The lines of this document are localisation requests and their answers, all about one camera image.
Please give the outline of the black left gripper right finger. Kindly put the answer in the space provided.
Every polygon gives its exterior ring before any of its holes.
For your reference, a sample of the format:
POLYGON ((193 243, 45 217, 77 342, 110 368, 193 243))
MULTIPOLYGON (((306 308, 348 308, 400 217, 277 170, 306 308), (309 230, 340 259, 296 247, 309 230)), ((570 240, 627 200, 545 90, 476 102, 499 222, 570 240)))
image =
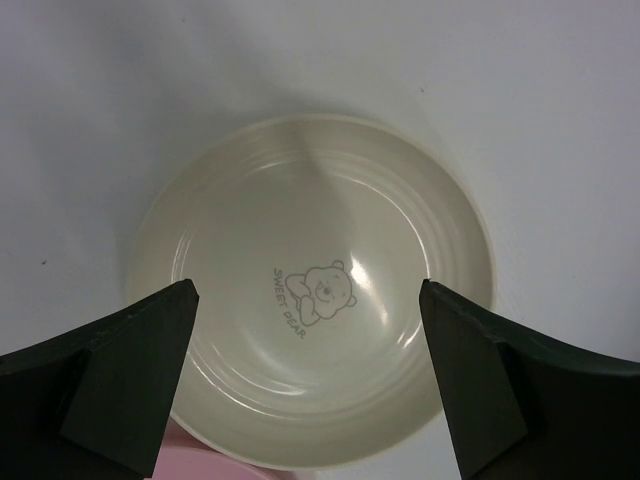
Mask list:
POLYGON ((636 479, 639 365, 426 280, 422 322, 464 479, 636 479))

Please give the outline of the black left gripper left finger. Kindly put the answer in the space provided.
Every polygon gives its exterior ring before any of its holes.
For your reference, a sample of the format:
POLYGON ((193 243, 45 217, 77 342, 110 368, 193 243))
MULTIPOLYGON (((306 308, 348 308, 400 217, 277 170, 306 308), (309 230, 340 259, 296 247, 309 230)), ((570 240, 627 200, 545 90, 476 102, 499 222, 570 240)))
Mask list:
POLYGON ((151 477, 198 302, 178 281, 2 356, 2 478, 151 477))

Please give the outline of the cream plate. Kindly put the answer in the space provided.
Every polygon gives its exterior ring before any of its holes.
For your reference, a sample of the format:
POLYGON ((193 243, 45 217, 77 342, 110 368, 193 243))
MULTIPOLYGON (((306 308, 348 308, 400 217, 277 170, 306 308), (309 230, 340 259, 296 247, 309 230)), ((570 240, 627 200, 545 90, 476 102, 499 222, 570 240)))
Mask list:
POLYGON ((284 470, 353 463, 426 426, 441 400, 422 283, 490 307, 496 282, 451 174, 397 132, 334 115, 243 129, 161 193, 128 297, 185 279, 199 304, 172 419, 284 470))

